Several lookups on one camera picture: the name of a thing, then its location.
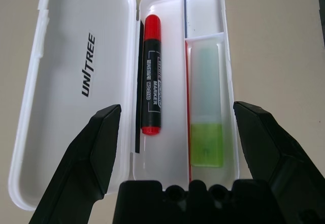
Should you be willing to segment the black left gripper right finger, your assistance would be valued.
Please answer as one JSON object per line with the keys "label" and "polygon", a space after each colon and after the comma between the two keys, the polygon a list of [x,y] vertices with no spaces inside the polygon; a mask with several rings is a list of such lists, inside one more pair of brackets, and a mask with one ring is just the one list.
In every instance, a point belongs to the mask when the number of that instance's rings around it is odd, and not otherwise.
{"label": "black left gripper right finger", "polygon": [[245,160],[252,178],[268,183],[287,223],[324,223],[324,177],[273,115],[233,104]]}

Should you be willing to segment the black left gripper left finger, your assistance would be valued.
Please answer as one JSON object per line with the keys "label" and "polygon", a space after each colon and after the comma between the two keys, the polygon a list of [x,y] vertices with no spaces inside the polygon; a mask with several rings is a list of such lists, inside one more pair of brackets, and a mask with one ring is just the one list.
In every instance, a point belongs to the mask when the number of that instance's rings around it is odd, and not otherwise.
{"label": "black left gripper left finger", "polygon": [[96,112],[70,143],[30,223],[88,223],[108,191],[116,158],[121,106]]}

